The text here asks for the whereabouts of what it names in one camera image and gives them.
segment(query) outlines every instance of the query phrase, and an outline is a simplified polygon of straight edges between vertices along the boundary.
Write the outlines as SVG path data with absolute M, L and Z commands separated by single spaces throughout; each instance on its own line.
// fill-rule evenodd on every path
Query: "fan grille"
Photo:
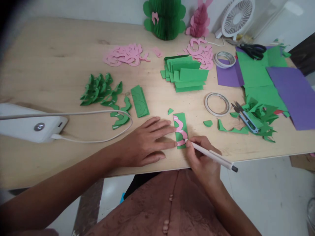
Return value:
M 228 14 L 224 30 L 228 34 L 233 34 L 239 31 L 249 20 L 252 14 L 253 4 L 250 0 L 239 2 Z

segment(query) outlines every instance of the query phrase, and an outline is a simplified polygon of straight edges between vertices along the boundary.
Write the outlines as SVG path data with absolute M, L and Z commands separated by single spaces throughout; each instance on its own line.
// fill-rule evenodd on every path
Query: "pink paper rabbit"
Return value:
M 198 0 L 198 9 L 195 11 L 194 15 L 191 17 L 190 24 L 186 34 L 190 34 L 196 38 L 201 36 L 207 36 L 209 34 L 208 26 L 210 24 L 210 18 L 208 18 L 207 8 L 212 3 L 213 0 Z

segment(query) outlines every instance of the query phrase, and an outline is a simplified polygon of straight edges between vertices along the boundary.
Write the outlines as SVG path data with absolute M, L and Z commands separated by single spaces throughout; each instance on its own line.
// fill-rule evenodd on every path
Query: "white power bank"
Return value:
M 0 116 L 45 113 L 10 103 L 0 103 Z M 67 122 L 68 119 L 63 116 L 0 120 L 0 134 L 35 143 L 49 143 L 54 140 L 51 136 L 59 134 Z

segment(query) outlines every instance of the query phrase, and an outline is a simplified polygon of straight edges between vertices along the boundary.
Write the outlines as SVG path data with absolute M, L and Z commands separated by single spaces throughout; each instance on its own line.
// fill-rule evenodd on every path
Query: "purple paper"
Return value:
M 267 50 L 270 49 L 270 48 L 273 48 L 275 46 L 266 46 Z M 243 49 L 239 48 L 239 47 L 235 47 L 236 51 L 240 51 L 240 52 L 243 52 L 243 53 L 246 53 L 244 52 Z M 282 47 L 280 47 L 280 55 L 282 56 Z
M 296 130 L 315 129 L 315 91 L 299 69 L 266 67 Z
M 230 64 L 228 60 L 219 59 L 223 64 Z M 241 87 L 244 85 L 244 80 L 240 68 L 239 60 L 236 59 L 234 66 L 230 68 L 217 67 L 218 85 L 229 87 Z

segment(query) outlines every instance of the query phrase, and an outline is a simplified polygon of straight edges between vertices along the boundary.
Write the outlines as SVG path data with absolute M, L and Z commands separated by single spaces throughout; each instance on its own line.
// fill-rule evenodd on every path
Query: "scissors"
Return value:
M 249 130 L 252 133 L 258 133 L 258 128 L 256 127 L 256 125 L 254 125 L 252 120 L 248 117 L 246 111 L 244 111 L 244 109 L 241 107 L 241 105 L 238 102 L 235 102 L 235 104 L 236 106 L 232 103 L 232 106 L 234 110 L 240 115 L 240 118 L 245 123 L 245 125 L 249 128 Z
M 267 48 L 260 44 L 245 44 L 241 43 L 238 45 L 248 56 L 253 58 L 255 61 L 260 61 L 263 59 L 263 53 L 267 51 Z

